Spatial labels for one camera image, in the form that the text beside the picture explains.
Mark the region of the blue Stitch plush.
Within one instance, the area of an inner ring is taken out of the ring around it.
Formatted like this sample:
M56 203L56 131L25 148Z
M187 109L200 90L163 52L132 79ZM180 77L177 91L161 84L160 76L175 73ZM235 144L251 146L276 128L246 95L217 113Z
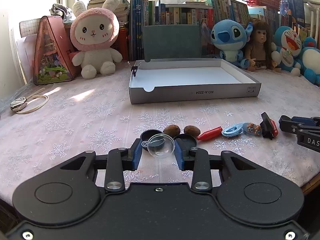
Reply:
M220 50L220 57L231 64L247 69L250 60L244 58L242 48L250 39L253 23L249 22L246 29L233 20L221 20L212 28L210 42Z

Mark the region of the light blue hair clip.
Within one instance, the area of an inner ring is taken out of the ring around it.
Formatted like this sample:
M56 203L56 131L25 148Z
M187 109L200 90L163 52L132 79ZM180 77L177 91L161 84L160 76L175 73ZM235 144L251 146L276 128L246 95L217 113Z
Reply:
M243 122L238 123L238 124L234 124L233 126L230 126L230 127L223 129L221 134L224 137L236 137L242 133L243 125L244 125Z

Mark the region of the brown haired doll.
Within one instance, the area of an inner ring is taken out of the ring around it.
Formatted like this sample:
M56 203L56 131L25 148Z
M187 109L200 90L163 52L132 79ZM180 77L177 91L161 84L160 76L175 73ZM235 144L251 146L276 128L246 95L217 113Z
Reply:
M271 57L271 38L269 26L259 19L252 19L253 30L245 46L245 58L249 59L248 71L270 69L280 72L276 61Z

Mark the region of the white cardboard box tray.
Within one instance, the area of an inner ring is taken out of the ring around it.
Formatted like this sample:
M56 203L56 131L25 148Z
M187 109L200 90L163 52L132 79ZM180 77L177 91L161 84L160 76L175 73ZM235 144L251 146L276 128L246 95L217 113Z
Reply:
M247 98L259 95L261 83L222 59L137 60L129 81L135 104Z

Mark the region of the brown walnut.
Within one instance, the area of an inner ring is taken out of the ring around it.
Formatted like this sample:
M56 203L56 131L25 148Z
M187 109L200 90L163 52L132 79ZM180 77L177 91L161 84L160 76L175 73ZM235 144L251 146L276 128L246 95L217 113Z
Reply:
M163 130L163 133L174 138L181 133L181 130L180 130L179 126L177 126L177 125L169 125Z
M191 135L194 138L197 138L201 134L200 129L193 125L185 126L183 132L184 134Z

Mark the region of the clear plastic half dome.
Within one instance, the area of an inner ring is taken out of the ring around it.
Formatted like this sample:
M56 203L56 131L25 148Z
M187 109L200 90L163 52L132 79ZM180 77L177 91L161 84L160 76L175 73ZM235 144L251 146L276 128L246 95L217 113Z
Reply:
M153 135L148 141L142 142L142 147L154 158L164 159L173 155L175 142L171 136L161 133Z

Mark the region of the pink triangular house box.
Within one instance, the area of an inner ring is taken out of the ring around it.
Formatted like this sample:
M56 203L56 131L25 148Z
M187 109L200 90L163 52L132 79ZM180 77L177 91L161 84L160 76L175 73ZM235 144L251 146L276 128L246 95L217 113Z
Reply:
M60 16L40 19L34 55L34 84L72 81L80 68L72 64L74 47Z

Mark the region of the pink bunny plush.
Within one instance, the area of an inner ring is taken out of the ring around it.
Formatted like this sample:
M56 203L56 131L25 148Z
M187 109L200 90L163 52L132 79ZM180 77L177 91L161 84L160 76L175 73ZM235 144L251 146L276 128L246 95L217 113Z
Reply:
M84 79L93 79L97 74L113 74L116 63L123 59L120 52L111 46L119 34L119 22L109 9L86 9L82 1L73 4L75 20L71 25L70 39L79 52L73 56L72 64L81 67Z

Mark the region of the black round cap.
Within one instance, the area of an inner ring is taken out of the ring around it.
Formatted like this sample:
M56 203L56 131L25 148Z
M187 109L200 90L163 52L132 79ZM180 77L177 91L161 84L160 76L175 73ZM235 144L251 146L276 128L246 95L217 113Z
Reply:
M157 129L148 129L146 131L144 131L141 135L140 135L140 140L142 141L142 148L144 150L148 150L147 148L147 142L148 140L154 136L154 135L157 135L157 134L161 134L162 131L159 131Z

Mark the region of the blue bear hair clip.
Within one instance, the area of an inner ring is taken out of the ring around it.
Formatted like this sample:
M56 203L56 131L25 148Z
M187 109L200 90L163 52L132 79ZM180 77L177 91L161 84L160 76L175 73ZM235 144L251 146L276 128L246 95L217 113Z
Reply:
M243 132L249 135L261 136L262 129L260 125L256 125L252 122L246 122L242 126Z

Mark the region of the Doraemon plush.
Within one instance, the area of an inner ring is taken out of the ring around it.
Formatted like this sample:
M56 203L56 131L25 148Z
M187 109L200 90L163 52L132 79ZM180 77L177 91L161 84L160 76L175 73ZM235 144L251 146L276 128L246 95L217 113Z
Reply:
M293 76L300 76L301 64L297 57L302 51L302 42L292 28L281 26L276 30L271 50L271 58L277 64L276 68Z

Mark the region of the red crayon piece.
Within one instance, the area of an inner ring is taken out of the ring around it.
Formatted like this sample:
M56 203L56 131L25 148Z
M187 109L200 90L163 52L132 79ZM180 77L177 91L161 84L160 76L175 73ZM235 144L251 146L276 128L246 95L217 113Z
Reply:
M221 126L207 130L207 131L203 132L202 134L200 134L197 137L197 140L198 141L209 141L209 140L215 139L221 135L222 131L223 131L223 129Z

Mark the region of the red box behind bunny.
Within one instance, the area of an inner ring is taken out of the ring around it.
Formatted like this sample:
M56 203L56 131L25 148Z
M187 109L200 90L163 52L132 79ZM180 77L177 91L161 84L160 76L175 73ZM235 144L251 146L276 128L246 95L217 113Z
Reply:
M117 38L117 51L119 51L124 61L129 60L129 46L128 46L128 29L120 28Z

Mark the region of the black and red clip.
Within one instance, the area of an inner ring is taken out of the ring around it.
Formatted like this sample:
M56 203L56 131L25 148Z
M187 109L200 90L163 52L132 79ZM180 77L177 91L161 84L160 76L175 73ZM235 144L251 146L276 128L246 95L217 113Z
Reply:
M263 121L260 123L263 138L273 140L278 135L276 123L270 119L266 112L261 114Z

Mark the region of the black round lid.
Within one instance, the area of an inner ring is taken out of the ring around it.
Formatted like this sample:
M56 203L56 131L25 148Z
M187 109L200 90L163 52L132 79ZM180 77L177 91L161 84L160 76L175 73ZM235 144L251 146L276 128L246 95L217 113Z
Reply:
M174 137L174 140L182 151L197 147L196 139L188 134L179 134Z

